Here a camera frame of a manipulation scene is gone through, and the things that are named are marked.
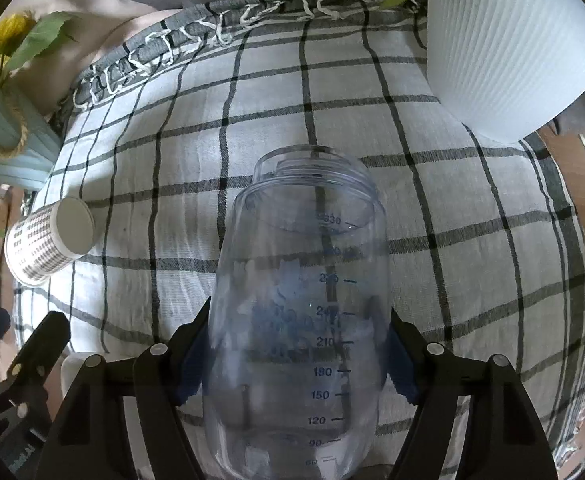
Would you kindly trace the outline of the clear plastic measuring bottle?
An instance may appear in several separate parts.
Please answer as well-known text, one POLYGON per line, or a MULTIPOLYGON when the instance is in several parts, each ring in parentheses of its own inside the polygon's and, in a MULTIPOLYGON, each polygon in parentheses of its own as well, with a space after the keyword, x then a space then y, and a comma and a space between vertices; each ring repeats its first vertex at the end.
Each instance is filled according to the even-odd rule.
POLYGON ((345 479, 368 454, 389 359, 385 208, 332 148, 263 156, 226 223, 204 423, 234 479, 345 479))

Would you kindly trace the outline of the white patterned paper cup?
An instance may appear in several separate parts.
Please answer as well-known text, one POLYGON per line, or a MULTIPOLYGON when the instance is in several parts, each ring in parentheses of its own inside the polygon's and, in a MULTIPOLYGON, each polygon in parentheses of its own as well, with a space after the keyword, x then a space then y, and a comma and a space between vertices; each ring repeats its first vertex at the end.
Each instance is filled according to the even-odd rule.
POLYGON ((34 287, 86 255, 94 241, 90 208, 65 197, 16 222, 6 234, 4 255, 12 276, 34 287))

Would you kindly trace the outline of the checkered grey white tablecloth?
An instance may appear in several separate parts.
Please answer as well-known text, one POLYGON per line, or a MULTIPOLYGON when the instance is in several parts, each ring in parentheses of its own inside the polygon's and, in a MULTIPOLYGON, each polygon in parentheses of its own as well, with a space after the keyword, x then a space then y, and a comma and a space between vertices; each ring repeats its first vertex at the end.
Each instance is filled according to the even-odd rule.
POLYGON ((181 418, 215 479, 388 469, 413 410, 379 384, 391 312, 459 356, 507 356, 571 450, 585 401, 585 236, 531 134, 503 145, 425 75, 427 22, 378 0, 225 0, 83 70, 35 206, 73 196, 85 257, 15 292, 69 349, 135 356, 204 304, 214 374, 181 418))

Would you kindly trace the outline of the light blue flower vase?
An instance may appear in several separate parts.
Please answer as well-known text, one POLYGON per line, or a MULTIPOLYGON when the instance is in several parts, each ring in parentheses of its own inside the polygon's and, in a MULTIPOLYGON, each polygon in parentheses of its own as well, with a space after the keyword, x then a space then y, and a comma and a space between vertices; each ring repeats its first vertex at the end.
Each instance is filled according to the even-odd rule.
POLYGON ((0 184, 38 192, 60 150, 60 135, 14 84, 5 84, 0 90, 0 184))

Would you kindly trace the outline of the yellow sunflower bouquet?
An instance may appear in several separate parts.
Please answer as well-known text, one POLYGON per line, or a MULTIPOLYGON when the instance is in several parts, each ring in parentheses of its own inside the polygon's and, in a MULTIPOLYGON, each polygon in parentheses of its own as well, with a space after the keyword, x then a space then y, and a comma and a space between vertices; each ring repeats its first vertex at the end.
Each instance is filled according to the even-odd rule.
POLYGON ((69 23, 76 16, 58 11, 37 18, 24 11, 0 20, 0 90, 10 77, 35 58, 48 55, 64 42, 73 41, 69 23))

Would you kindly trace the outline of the beige curtain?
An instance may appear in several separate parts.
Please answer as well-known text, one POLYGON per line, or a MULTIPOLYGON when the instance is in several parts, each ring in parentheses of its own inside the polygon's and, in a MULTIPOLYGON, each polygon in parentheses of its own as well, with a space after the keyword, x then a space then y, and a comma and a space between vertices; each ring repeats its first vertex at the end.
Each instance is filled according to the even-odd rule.
POLYGON ((26 12, 35 18, 56 11, 72 15, 64 27, 69 37, 19 70, 16 85, 49 118, 88 64, 181 8, 179 3, 159 8, 133 0, 12 0, 4 18, 26 12))

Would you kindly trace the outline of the white ribbed plant pot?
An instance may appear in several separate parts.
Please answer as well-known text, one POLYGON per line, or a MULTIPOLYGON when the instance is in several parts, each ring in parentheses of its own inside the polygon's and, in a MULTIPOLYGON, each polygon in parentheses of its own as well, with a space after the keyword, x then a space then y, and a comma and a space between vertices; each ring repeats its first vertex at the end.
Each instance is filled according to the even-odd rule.
POLYGON ((470 130, 514 144, 585 92, 585 3, 428 0, 427 78, 470 130))

